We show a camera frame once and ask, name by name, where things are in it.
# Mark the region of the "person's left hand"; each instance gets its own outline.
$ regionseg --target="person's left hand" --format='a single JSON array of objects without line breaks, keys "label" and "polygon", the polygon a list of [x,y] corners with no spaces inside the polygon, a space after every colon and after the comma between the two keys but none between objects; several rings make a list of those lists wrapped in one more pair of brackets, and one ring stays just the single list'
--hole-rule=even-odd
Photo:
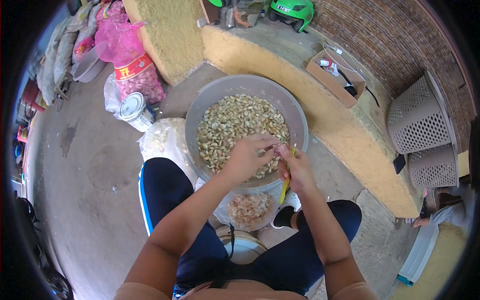
[{"label": "person's left hand", "polygon": [[258,156],[257,150],[279,144],[280,140],[276,137],[260,133],[239,140],[220,172],[220,176],[227,176],[234,185],[244,182],[263,165],[268,164],[274,156],[273,149],[266,151],[262,156]]}]

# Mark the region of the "shirt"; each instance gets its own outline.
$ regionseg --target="shirt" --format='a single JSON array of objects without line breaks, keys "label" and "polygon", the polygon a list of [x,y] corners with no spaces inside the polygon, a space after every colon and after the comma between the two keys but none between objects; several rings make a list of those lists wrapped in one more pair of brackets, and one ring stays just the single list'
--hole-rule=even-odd
[{"label": "shirt", "polygon": [[[208,288],[204,283],[186,293],[180,300],[305,300],[290,291],[273,290],[267,285],[251,280],[231,280],[225,288]],[[135,282],[122,284],[114,300],[171,300],[156,288]],[[378,300],[367,283],[359,282],[343,288],[331,300]]]}]

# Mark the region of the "textured wall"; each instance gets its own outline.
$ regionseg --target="textured wall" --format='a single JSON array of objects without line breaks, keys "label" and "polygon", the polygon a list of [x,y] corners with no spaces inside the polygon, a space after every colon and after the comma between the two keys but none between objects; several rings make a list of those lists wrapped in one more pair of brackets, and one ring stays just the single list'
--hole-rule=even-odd
[{"label": "textured wall", "polygon": [[418,281],[412,286],[399,285],[390,300],[434,299],[444,287],[463,252],[465,235],[450,223],[438,226],[437,242]]},{"label": "textured wall", "polygon": [[459,153],[468,150],[473,106],[444,38],[415,0],[313,0],[311,23],[398,96],[428,69],[447,102]]},{"label": "textured wall", "polygon": [[289,90],[307,117],[310,132],[397,217],[417,217],[421,200],[404,177],[395,174],[392,157],[351,109],[323,84],[273,52],[230,32],[202,28],[205,57],[227,74],[270,78]]},{"label": "textured wall", "polygon": [[204,59],[196,20],[203,16],[193,0],[123,0],[132,22],[147,21],[140,29],[146,52],[163,78],[176,85]]}]

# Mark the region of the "person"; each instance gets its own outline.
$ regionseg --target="person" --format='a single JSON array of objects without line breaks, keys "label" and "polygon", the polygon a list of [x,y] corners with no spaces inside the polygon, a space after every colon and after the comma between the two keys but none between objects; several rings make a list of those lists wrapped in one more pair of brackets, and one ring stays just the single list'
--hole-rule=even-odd
[{"label": "person", "polygon": [[426,226],[430,224],[440,224],[449,222],[453,225],[460,226],[465,233],[469,229],[473,221],[473,211],[475,209],[474,193],[470,184],[460,183],[459,186],[450,186],[435,189],[434,193],[448,193],[453,196],[460,196],[462,201],[455,204],[445,206],[436,213],[430,215],[429,218],[417,217],[413,222],[413,227]]},{"label": "person", "polygon": [[[268,134],[239,140],[224,168],[196,192],[183,171],[166,158],[146,161],[140,194],[149,233],[114,300],[305,299],[323,275],[330,299],[377,299],[360,273],[350,242],[361,222],[352,201],[327,203],[316,187],[308,156]],[[258,150],[265,149],[263,155]],[[207,219],[220,201],[279,153],[282,180],[303,210],[280,211],[279,226],[298,229],[289,239],[237,265]]]}]

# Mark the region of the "beige plastic basket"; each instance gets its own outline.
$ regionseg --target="beige plastic basket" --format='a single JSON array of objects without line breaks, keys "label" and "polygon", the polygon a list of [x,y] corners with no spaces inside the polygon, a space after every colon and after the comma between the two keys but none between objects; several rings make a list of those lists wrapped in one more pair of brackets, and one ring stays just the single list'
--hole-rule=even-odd
[{"label": "beige plastic basket", "polygon": [[442,94],[428,71],[392,101],[387,129],[400,154],[456,144]]},{"label": "beige plastic basket", "polygon": [[408,169],[416,188],[458,186],[458,156],[452,144],[410,153]]}]

